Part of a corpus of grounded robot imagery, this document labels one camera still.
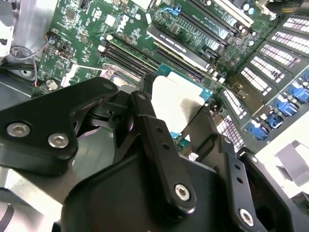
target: electronic component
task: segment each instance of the electronic component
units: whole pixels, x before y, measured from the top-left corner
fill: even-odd
[[[46,87],[52,91],[52,90],[56,90],[59,88],[59,82],[56,79],[48,79],[45,82]]]
[[[71,59],[73,57],[73,54],[67,51],[65,46],[57,49],[56,54],[59,55],[63,59]]]
[[[0,60],[10,53],[13,40],[14,22],[11,4],[0,1]]]
[[[297,82],[292,83],[292,87],[289,89],[289,93],[299,100],[301,103],[309,102],[309,90],[303,86],[301,86]]]
[[[74,20],[75,16],[76,16],[76,13],[73,10],[71,9],[67,10],[66,17],[68,17],[70,20]]]
[[[156,26],[151,25],[147,29],[148,34],[150,34],[156,41],[163,44],[171,51],[175,52],[177,55],[182,57],[185,61],[190,63],[191,65],[201,69],[202,71],[207,72],[210,64],[193,53],[190,49],[184,47],[181,43],[175,41],[168,35],[162,33]]]
[[[82,0],[80,8],[83,9],[83,10],[87,10],[88,7],[89,7],[90,1],[91,0]]]

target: black plastic part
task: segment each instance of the black plastic part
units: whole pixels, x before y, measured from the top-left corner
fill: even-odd
[[[149,162],[143,153],[86,179],[69,194],[61,214],[63,232],[214,232],[221,230],[218,175],[180,159],[198,198],[185,220],[170,218],[157,204]]]
[[[198,154],[197,161],[201,161],[213,150],[214,140],[218,136],[209,108],[203,106],[187,128],[192,152]]]
[[[114,133],[116,149],[113,162],[121,161],[136,147],[143,149],[160,207],[170,217],[188,216],[194,212],[197,200],[165,122],[155,117],[151,101],[143,92],[131,93],[128,105],[131,106],[130,112]],[[176,195],[177,184],[186,186],[190,192],[189,200],[182,201]]]
[[[309,221],[283,192],[264,165],[259,160],[257,163],[253,162],[252,157],[252,154],[245,153],[240,160],[247,170],[256,211],[261,212],[258,214],[259,220],[267,225],[269,231],[309,231]]]
[[[96,77],[0,111],[0,165],[44,175],[63,174],[77,152],[76,133],[86,113],[94,105],[108,102],[117,92],[112,82]],[[22,138],[10,136],[6,128],[15,122],[27,124],[30,134]],[[66,134],[68,146],[51,147],[47,139],[53,133]]]
[[[233,143],[228,143],[226,137],[218,135],[214,140],[213,150],[200,162],[214,168],[221,178],[222,188],[225,189],[227,196],[226,210],[231,219],[231,225],[235,225],[241,231],[266,232],[266,228],[256,216],[246,169],[244,164],[236,158]],[[246,224],[240,217],[240,209],[245,209],[250,213],[254,222],[253,226]]]

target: silver screw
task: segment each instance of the silver screw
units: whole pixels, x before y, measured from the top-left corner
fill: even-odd
[[[188,201],[190,199],[190,193],[189,193],[189,190],[184,186],[184,185],[181,185],[181,184],[177,184],[175,186],[175,192],[177,194],[177,196],[183,200],[183,201]]]
[[[112,89],[112,86],[109,85],[109,84],[104,84],[103,86],[106,87],[106,88],[108,88],[108,89]]]
[[[253,218],[251,216],[251,214],[249,214],[249,212],[245,209],[240,209],[239,210],[239,214],[241,219],[248,225],[248,226],[253,226],[254,222],[253,222]]]
[[[29,133],[31,132],[31,129],[25,123],[15,122],[15,123],[10,124],[6,128],[6,131],[12,137],[21,138],[21,137],[25,137],[25,136],[29,135]]]
[[[139,96],[140,98],[142,98],[143,100],[146,99],[146,97],[145,97],[144,95],[142,95],[142,94],[138,94],[138,96]]]
[[[48,137],[48,143],[54,148],[65,148],[69,144],[69,139],[65,134],[55,133]]]
[[[231,140],[230,140],[229,138],[227,138],[227,137],[224,137],[224,140],[225,140],[228,144],[231,143]]]
[[[250,156],[250,159],[251,159],[254,163],[257,163],[257,158],[256,158],[256,157]]]

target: pcie slot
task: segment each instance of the pcie slot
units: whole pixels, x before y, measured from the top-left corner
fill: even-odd
[[[218,53],[216,53],[214,50],[212,50],[211,48],[207,48],[205,51],[204,51],[204,55],[208,55],[210,56],[211,58],[213,58],[214,60],[217,60],[220,56]]]
[[[134,65],[140,67],[141,69],[148,71],[149,73],[155,74],[155,72],[156,72],[156,70],[154,68],[147,66],[147,64],[142,63],[138,59],[131,56],[129,53],[127,53],[123,50],[120,50],[119,48],[113,46],[112,44],[108,46],[108,50],[112,51],[114,54],[118,55],[119,57],[122,57],[123,59],[127,60],[127,62],[134,64]]]
[[[187,64],[181,62],[180,60],[177,60],[176,58],[171,56],[167,51],[161,49],[160,47],[157,48],[155,52],[157,54],[161,55],[162,57],[164,57],[169,62],[171,62],[173,65],[175,65],[175,67],[178,67],[178,68],[186,71],[190,75],[192,75],[192,77],[194,77],[196,80],[201,81],[203,79],[203,75],[202,74],[199,74],[197,71],[194,71]]]
[[[162,44],[164,47],[167,47],[169,50],[182,57],[192,66],[197,67],[204,72],[208,72],[208,68],[210,67],[209,60],[206,61],[204,58],[198,56],[189,48],[161,32],[154,25],[150,25],[147,29],[147,32],[156,40],[156,42]]]
[[[192,18],[189,14],[187,14],[185,11],[181,11],[180,17],[184,19],[185,21],[189,22],[196,28],[198,28],[200,31],[211,37],[213,40],[215,40],[221,47],[228,47],[228,43],[220,38],[218,35],[216,35],[214,32],[209,30],[207,27],[205,27],[201,22],[197,21],[195,18]]]
[[[188,3],[193,7],[197,8],[202,14],[204,14],[208,19],[210,19],[213,23],[225,29],[229,34],[236,36],[239,34],[239,31],[218,18],[213,12],[208,10],[203,4],[201,4],[198,0],[188,0]]]
[[[126,46],[128,46],[129,48],[139,52],[141,55],[145,56],[147,59],[151,60],[154,64],[156,64],[157,68],[159,68],[160,66],[160,62],[157,61],[156,59],[152,58],[150,55],[148,55],[147,53],[143,52],[142,50],[140,50],[137,47],[134,47],[133,45],[129,44],[128,42],[124,41],[123,39],[121,39],[119,36],[117,36],[116,34],[112,35],[114,37],[114,39],[120,41],[121,43],[125,44]]]

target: motherboard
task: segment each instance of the motherboard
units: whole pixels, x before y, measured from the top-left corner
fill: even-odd
[[[139,87],[165,64],[216,93],[279,20],[253,0],[58,0],[36,91],[115,72]]]

